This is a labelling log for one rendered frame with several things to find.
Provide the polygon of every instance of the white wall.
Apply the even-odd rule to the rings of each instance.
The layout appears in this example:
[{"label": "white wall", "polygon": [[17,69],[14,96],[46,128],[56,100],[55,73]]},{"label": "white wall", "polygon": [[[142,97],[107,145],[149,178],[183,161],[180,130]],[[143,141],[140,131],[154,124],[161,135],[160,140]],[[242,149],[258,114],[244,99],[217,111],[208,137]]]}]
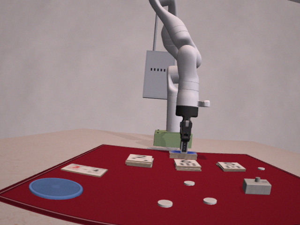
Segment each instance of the white wall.
[{"label": "white wall", "polygon": [[[177,0],[202,55],[196,138],[300,153],[300,4]],[[155,12],[148,0],[0,3],[0,138],[92,128],[165,129],[166,100],[142,98]],[[159,21],[157,51],[161,43]]]}]

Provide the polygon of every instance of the green base block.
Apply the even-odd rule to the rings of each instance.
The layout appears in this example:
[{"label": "green base block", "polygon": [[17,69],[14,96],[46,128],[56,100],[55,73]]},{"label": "green base block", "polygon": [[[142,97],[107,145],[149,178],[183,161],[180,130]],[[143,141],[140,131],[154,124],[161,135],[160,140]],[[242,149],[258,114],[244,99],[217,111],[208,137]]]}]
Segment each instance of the green base block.
[{"label": "green base block", "polygon": [[[192,147],[193,134],[190,136],[188,142],[188,148]],[[155,130],[154,133],[154,146],[180,148],[180,133],[178,132],[167,132],[165,130]]]}]

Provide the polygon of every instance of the blue disc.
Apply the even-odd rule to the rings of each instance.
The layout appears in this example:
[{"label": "blue disc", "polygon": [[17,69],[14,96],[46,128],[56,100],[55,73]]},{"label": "blue disc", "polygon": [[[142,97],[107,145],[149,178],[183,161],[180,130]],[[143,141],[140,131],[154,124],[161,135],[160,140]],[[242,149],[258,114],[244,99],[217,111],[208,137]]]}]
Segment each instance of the blue disc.
[{"label": "blue disc", "polygon": [[29,184],[32,194],[46,199],[64,200],[75,198],[82,194],[80,184],[62,178],[42,178]]}]

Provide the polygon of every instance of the white round chip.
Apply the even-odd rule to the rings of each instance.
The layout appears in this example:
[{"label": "white round chip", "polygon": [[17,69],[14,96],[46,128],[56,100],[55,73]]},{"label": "white round chip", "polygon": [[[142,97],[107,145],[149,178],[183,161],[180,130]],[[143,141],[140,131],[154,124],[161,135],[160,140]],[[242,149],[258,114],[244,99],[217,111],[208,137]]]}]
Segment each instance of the white round chip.
[{"label": "white round chip", "polygon": [[173,203],[169,200],[159,200],[157,204],[163,208],[170,208],[173,205]]},{"label": "white round chip", "polygon": [[217,203],[217,200],[215,198],[204,198],[203,202],[208,205],[214,205]]},{"label": "white round chip", "polygon": [[190,180],[186,180],[186,181],[184,182],[184,184],[187,185],[187,186],[194,186],[194,185],[195,185],[195,182],[190,181]]}]

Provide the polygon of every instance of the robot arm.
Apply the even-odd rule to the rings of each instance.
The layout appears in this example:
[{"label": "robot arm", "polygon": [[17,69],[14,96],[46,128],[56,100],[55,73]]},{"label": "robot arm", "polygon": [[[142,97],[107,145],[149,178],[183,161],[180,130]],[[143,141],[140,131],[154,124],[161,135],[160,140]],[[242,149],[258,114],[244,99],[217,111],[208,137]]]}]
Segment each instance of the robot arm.
[{"label": "robot arm", "polygon": [[176,115],[182,116],[180,123],[181,153],[187,153],[192,122],[198,116],[199,77],[197,68],[201,55],[195,46],[184,23],[177,17],[176,0],[149,0],[164,26],[162,39],[165,49],[177,60],[178,94]]}]

